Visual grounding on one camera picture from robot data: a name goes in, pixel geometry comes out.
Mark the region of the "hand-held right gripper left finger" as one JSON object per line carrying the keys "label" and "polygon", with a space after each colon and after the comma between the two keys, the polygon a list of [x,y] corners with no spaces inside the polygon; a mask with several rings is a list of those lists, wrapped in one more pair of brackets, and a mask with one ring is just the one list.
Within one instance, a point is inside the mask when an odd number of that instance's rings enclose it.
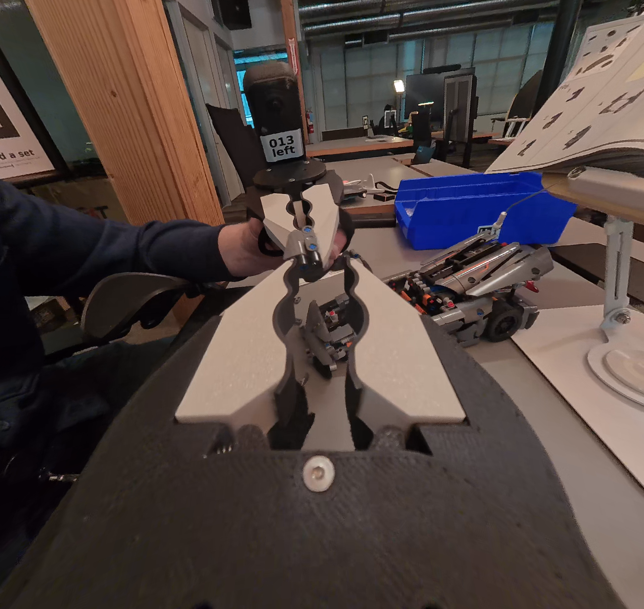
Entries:
{"label": "hand-held right gripper left finger", "polygon": [[213,424],[211,451],[300,451],[307,397],[287,342],[300,277],[286,261],[221,315],[175,419]]}

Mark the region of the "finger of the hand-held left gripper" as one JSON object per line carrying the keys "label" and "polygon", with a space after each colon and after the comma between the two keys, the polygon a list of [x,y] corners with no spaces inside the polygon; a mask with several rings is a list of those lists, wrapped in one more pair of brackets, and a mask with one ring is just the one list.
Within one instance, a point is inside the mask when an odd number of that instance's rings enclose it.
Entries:
{"label": "finger of the hand-held left gripper", "polygon": [[310,205],[308,218],[312,224],[313,235],[323,268],[332,264],[330,257],[335,244],[335,235],[339,227],[339,207],[334,202],[329,185],[313,185],[303,191],[303,199]]}
{"label": "finger of the hand-held left gripper", "polygon": [[260,198],[263,210],[263,225],[270,242],[283,252],[289,233],[298,226],[296,216],[288,211],[291,198],[287,194],[271,193]]}

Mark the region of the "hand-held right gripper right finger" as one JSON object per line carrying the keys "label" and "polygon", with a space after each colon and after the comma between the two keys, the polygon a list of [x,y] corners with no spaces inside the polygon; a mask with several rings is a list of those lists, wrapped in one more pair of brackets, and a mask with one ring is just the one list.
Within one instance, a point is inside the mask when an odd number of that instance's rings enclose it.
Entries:
{"label": "hand-held right gripper right finger", "polygon": [[344,289],[354,331],[348,351],[345,404],[358,451],[387,429],[460,425],[466,420],[457,393],[419,315],[359,260],[347,258]]}

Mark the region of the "small grey lego subassembly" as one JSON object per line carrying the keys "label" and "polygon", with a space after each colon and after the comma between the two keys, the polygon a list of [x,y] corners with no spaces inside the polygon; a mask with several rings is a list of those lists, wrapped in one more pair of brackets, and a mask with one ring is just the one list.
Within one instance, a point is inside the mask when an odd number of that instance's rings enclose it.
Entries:
{"label": "small grey lego subassembly", "polygon": [[325,274],[318,238],[311,225],[296,228],[289,233],[284,258],[292,260],[289,275],[297,281],[313,283]]}

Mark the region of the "grey lego car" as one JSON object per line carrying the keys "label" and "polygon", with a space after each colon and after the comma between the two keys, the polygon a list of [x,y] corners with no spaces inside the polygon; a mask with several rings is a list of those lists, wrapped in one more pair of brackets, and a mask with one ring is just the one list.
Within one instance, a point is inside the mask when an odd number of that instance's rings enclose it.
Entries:
{"label": "grey lego car", "polygon": [[[538,292],[535,282],[554,267],[545,246],[501,243],[479,233],[452,246],[423,267],[383,279],[383,283],[421,314],[473,346],[510,339],[537,320],[538,307],[521,297],[520,288]],[[347,359],[356,334],[348,319],[349,298],[340,294],[322,305],[311,301],[300,331],[309,362],[331,378]]]}

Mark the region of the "person's left forearm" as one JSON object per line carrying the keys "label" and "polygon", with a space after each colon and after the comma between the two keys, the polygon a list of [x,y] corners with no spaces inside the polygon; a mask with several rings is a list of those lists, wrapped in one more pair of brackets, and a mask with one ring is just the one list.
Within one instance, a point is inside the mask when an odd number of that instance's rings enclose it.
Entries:
{"label": "person's left forearm", "polygon": [[109,275],[232,281],[223,227],[189,219],[135,226],[45,202],[1,182],[1,297],[85,296]]}

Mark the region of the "black high-back chair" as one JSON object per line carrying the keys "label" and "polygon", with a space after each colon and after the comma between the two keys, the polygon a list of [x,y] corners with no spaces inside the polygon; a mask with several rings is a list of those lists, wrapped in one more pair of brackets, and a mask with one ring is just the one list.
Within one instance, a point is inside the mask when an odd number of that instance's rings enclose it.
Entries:
{"label": "black high-back chair", "polygon": [[238,109],[205,104],[214,130],[220,137],[244,190],[253,186],[255,175],[267,168],[262,147],[254,130],[243,123]]}

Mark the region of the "black flat screen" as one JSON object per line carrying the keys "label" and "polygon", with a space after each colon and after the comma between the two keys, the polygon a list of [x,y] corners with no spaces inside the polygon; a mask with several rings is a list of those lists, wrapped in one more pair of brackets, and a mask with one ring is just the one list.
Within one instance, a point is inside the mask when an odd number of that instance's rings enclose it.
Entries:
{"label": "black flat screen", "polygon": [[405,112],[429,112],[431,122],[442,123],[444,118],[444,79],[446,72],[409,74],[405,80]]}

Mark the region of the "thick wooden pillar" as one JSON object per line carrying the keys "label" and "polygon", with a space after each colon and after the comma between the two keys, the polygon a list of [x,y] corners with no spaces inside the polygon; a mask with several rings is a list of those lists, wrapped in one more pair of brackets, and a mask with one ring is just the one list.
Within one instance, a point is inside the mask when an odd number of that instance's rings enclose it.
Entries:
{"label": "thick wooden pillar", "polygon": [[223,215],[162,0],[25,0],[129,222]]}

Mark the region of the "person's body in dark clothing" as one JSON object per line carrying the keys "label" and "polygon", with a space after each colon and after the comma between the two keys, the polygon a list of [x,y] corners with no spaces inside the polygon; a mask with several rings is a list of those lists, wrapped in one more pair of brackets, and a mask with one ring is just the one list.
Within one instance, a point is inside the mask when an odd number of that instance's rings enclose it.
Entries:
{"label": "person's body in dark clothing", "polygon": [[23,296],[1,288],[1,585],[43,530],[115,417],[161,364],[173,336],[113,342],[44,364]]}

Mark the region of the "wooden back chair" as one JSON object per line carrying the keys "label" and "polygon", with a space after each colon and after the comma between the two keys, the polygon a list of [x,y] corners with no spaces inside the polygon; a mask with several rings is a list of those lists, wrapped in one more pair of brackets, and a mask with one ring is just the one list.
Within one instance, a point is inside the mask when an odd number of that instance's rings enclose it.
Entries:
{"label": "wooden back chair", "polygon": [[502,139],[518,137],[532,119],[542,74],[542,70],[537,71],[515,95],[503,122]]}

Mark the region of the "white book stand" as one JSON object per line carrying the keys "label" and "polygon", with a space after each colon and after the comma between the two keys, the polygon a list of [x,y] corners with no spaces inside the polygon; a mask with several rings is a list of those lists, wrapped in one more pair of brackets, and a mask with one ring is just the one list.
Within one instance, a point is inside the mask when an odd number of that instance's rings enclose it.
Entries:
{"label": "white book stand", "polygon": [[603,309],[545,310],[515,343],[559,395],[643,484],[643,313],[627,288],[634,222],[643,219],[643,179],[577,167],[568,201],[597,202],[607,215]]}

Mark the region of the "black vertical pole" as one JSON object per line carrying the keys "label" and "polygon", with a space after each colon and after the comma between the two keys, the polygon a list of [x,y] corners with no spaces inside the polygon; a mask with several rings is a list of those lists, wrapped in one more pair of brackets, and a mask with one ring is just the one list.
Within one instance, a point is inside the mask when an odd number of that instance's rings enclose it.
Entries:
{"label": "black vertical pole", "polygon": [[558,13],[552,29],[538,90],[536,103],[539,108],[543,107],[559,85],[583,2],[584,0],[559,0]]}

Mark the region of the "thin wooden post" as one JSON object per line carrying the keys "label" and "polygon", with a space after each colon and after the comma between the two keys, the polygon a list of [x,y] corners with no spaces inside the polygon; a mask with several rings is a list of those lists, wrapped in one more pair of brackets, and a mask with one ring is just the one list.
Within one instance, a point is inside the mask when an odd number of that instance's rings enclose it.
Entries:
{"label": "thin wooden post", "polygon": [[300,113],[302,118],[303,141],[309,143],[309,130],[307,122],[307,110],[305,106],[305,95],[302,80],[302,66],[300,60],[300,48],[296,24],[296,8],[294,0],[279,0],[281,7],[281,18],[285,36],[285,47],[288,55],[288,62],[296,76],[300,96]]}

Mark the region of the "black wall speaker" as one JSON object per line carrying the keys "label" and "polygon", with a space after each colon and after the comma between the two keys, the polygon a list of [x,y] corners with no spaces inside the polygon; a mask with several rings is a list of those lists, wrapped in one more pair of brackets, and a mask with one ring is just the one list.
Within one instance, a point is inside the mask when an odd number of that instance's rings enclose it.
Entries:
{"label": "black wall speaker", "polygon": [[217,0],[222,25],[229,30],[246,30],[253,26],[248,0]]}

